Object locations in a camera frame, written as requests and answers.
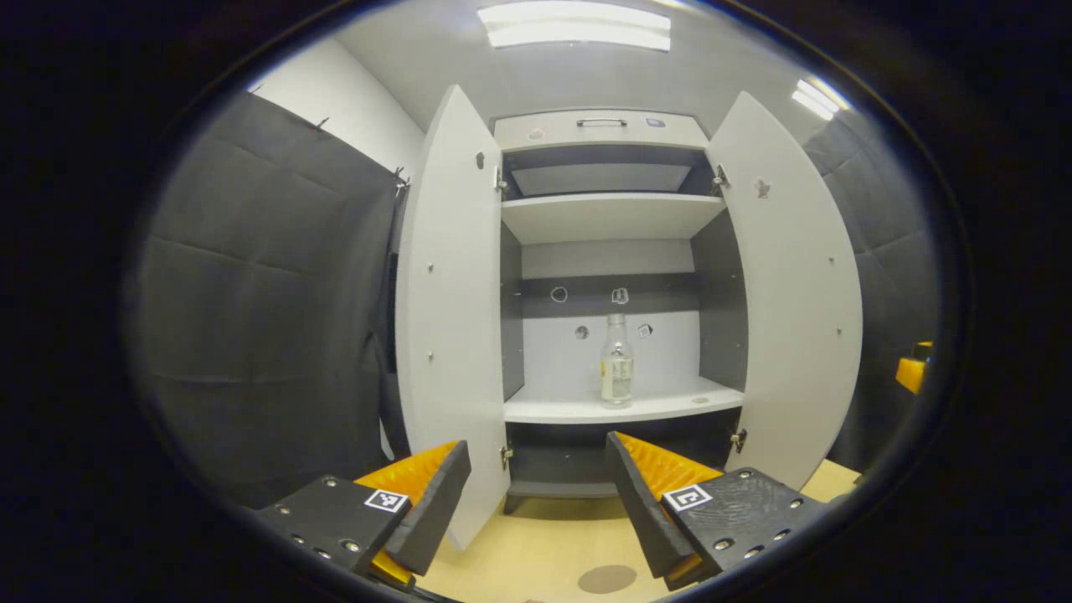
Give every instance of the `cabinet door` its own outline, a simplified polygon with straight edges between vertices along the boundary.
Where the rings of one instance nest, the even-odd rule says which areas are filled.
[[[500,447],[503,153],[458,86],[432,120],[406,202],[396,306],[399,386],[414,454],[468,441],[473,471],[447,529],[464,549],[509,486]]]
[[[860,280],[830,190],[801,146],[742,92],[706,149],[721,165],[748,304],[743,451],[728,469],[755,467],[800,489],[845,421],[860,368]]]

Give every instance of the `white shelf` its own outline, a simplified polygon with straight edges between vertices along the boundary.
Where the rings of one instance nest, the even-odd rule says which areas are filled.
[[[599,392],[540,394],[524,386],[511,397],[504,412],[507,423],[540,423],[554,425],[584,425],[599,423],[631,423],[704,414],[733,409],[742,405],[744,394],[719,385],[714,381],[694,378],[673,392],[647,394],[638,392],[624,409],[605,408]],[[706,402],[696,402],[706,398]]]
[[[721,198],[675,193],[586,193],[508,201],[503,222],[521,245],[577,240],[693,238]]]

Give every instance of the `wooden floor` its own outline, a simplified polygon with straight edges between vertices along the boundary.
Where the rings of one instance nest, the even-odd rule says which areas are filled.
[[[822,461],[801,490],[822,502],[851,491],[860,474]],[[608,594],[581,590],[578,579],[602,565],[637,572],[628,587]],[[652,577],[620,499],[525,499],[513,515],[496,513],[464,551],[444,539],[417,585],[467,603],[647,603],[666,597]]]

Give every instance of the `ceiling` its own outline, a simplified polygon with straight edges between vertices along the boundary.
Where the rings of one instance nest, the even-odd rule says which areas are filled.
[[[476,10],[489,0],[404,0],[336,33],[422,130],[452,84],[486,119],[566,107],[695,115],[712,133],[740,91],[804,142],[825,123],[789,97],[808,75],[774,43],[714,10],[614,0],[671,19],[669,53],[609,44],[493,48]]]

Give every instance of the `drawer handle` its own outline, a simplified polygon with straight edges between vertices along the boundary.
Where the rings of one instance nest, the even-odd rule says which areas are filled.
[[[580,127],[584,126],[585,123],[587,123],[590,121],[616,121],[617,124],[622,126],[622,127],[625,127],[625,126],[629,124],[628,121],[626,121],[626,120],[624,120],[624,119],[622,119],[620,117],[589,117],[589,118],[585,118],[585,119],[578,119],[577,120],[577,127],[580,128]]]

